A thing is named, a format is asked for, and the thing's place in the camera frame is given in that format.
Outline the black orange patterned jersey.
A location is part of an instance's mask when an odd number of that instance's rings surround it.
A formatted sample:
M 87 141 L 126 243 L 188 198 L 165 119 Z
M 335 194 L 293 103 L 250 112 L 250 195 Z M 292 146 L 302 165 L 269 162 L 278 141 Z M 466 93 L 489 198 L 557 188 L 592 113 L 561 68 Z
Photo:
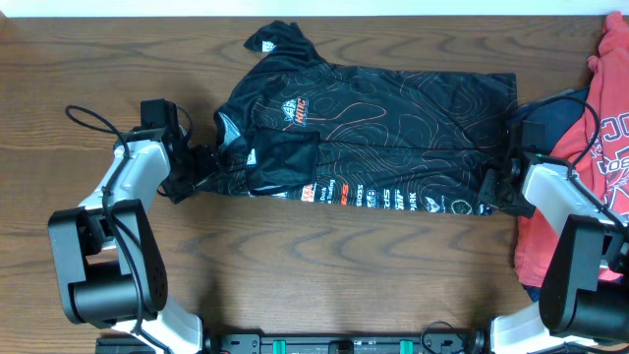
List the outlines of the black orange patterned jersey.
M 217 169 L 206 191 L 491 214 L 479 193 L 506 147 L 514 74 L 335 64 L 280 21 L 246 47 L 261 58 L 214 113 Z

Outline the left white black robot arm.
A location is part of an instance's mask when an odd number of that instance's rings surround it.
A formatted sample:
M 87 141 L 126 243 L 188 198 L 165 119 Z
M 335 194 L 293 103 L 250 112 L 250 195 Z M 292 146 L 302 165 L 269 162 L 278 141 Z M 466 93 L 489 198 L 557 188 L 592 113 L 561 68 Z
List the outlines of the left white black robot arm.
M 141 104 L 141 122 L 115 136 L 114 159 L 95 190 L 74 208 L 57 210 L 47 229 L 65 316 L 76 325 L 117 331 L 99 338 L 98 353 L 217 353 L 220 340 L 200 316 L 169 293 L 165 263 L 147 214 L 155 196 L 172 203 L 194 194 L 200 177 L 194 129 L 165 99 Z

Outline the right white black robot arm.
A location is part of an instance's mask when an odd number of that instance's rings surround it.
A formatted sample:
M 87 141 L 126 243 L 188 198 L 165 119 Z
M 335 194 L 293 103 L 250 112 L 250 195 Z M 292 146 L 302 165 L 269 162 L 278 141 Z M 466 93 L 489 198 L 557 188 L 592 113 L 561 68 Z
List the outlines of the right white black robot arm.
M 514 216 L 541 213 L 559 241 L 540 298 L 494 319 L 491 353 L 628 350 L 628 287 L 600 280 L 600 269 L 628 269 L 628 225 L 580 180 L 575 164 L 543 150 L 545 126 L 520 122 L 509 130 L 501 167 L 486 173 L 479 199 Z

